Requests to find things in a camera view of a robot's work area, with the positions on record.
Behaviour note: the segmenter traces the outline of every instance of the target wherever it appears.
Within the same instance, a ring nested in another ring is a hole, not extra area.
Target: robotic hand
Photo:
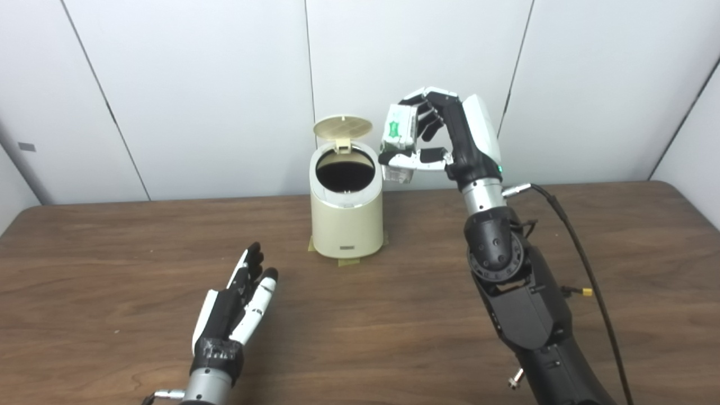
[[[159,390],[156,398],[176,399],[181,405],[225,405],[230,389],[243,369],[243,347],[267,309],[278,272],[263,267],[260,244],[248,247],[240,258],[227,287],[209,290],[192,336],[194,359],[185,390]]]
[[[541,405],[614,405],[575,342],[560,287],[506,205],[506,197],[534,186],[503,190],[497,137],[480,99],[473,95],[460,102],[455,93],[428,87],[400,104],[417,107],[417,134],[424,141],[447,126],[453,151],[388,151],[379,162],[444,170],[457,182],[469,214],[464,235],[472,279],[498,336],[521,365],[510,386],[516,388],[524,374]]]

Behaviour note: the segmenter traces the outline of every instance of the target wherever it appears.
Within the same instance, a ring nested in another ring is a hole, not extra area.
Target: black robotic forearm
[[[538,404],[615,404],[577,346],[570,308],[512,208],[471,215],[465,237],[473,280]]]

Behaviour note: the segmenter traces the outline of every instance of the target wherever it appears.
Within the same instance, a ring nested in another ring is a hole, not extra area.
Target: metal cylinder
[[[498,179],[476,180],[462,189],[462,197],[469,215],[507,205]]]
[[[212,405],[226,405],[232,384],[227,373],[214,368],[198,368],[190,375],[181,404],[201,401]]]

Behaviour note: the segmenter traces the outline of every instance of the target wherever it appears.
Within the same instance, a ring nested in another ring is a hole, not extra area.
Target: trash can lid
[[[366,135],[372,130],[372,123],[364,118],[353,115],[334,115],[320,120],[312,127],[312,131],[328,141],[355,139]]]

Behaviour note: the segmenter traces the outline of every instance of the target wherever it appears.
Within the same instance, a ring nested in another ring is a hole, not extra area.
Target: wire
[[[153,402],[155,401],[155,394],[150,394],[143,399],[143,402],[140,405],[153,405]]]
[[[595,278],[595,273],[593,272],[592,266],[590,266],[590,261],[588,260],[588,256],[585,254],[585,250],[582,248],[582,244],[580,243],[580,239],[577,237],[577,234],[575,233],[575,229],[572,227],[572,224],[570,223],[570,219],[567,217],[567,214],[562,209],[562,206],[557,201],[557,198],[547,192],[544,188],[538,186],[537,184],[531,184],[531,187],[533,190],[539,192],[547,199],[547,202],[550,204],[552,209],[555,211],[557,216],[560,218],[563,224],[565,224],[565,228],[567,229],[567,232],[570,234],[570,238],[572,239],[572,243],[575,245],[575,248],[577,250],[577,254],[580,255],[580,260],[582,260],[582,265],[585,267],[585,272],[588,274],[588,279],[590,279],[590,285],[593,288],[593,292],[595,293],[595,298],[598,300],[598,306],[600,307],[600,314],[603,316],[603,321],[605,322],[605,328],[608,330],[608,338],[610,339],[610,346],[612,346],[613,349],[613,355],[615,356],[615,363],[618,366],[618,374],[620,376],[620,384],[623,386],[623,391],[625,393],[625,400],[627,401],[628,405],[634,405],[634,402],[632,400],[632,394],[630,393],[630,385],[628,384],[627,376],[625,375],[625,367],[623,366],[623,358],[620,354],[620,347],[618,346],[618,340],[615,337],[615,330],[613,329],[613,324],[610,321],[610,315],[608,314],[608,309],[605,307],[605,300],[603,300],[603,294],[600,291],[600,286],[598,285],[598,281]]]

